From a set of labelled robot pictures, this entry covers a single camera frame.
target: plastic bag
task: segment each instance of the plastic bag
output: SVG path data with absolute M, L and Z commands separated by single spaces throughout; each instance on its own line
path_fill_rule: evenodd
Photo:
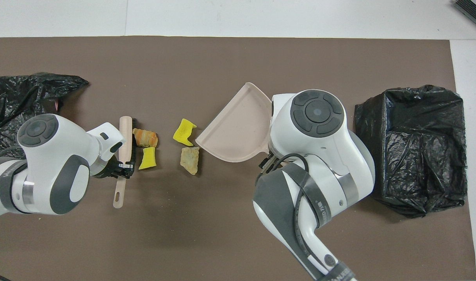
M 20 126 L 43 113 L 58 111 L 62 98 L 88 81 L 71 75 L 36 73 L 26 76 L 0 77 L 0 154 L 24 158 L 16 134 Z
M 406 217 L 463 206 L 463 100 L 442 87 L 388 89 L 356 105 L 356 135 L 375 160 L 371 196 Z

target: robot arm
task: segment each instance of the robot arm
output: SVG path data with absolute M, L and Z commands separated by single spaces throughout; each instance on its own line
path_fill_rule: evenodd
M 0 158 L 0 215 L 62 215 L 83 198 L 90 176 L 118 173 L 114 153 L 125 142 L 110 123 L 86 132 L 54 114 L 42 114 L 18 130 L 26 160 Z
M 347 130 L 345 110 L 332 94 L 307 90 L 274 96 L 273 103 L 273 159 L 280 158 L 276 166 L 296 160 L 258 178 L 255 211 L 313 279 L 354 279 L 314 231 L 372 191 L 373 160 Z

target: white floor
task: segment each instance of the white floor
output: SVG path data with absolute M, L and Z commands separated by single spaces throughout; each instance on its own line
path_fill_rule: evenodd
M 0 37 L 124 35 L 451 40 L 476 251 L 476 25 L 451 0 L 0 0 Z

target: bread piece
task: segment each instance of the bread piece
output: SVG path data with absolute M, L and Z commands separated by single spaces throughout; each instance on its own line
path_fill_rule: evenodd
M 155 148 L 158 145 L 158 136 L 154 132 L 134 128 L 132 133 L 134 134 L 137 146 L 142 148 Z

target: dustpan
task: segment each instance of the dustpan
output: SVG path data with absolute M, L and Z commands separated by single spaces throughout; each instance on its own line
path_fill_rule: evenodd
M 247 82 L 196 138 L 196 143 L 226 162 L 243 162 L 260 152 L 268 153 L 271 109 L 271 100 Z

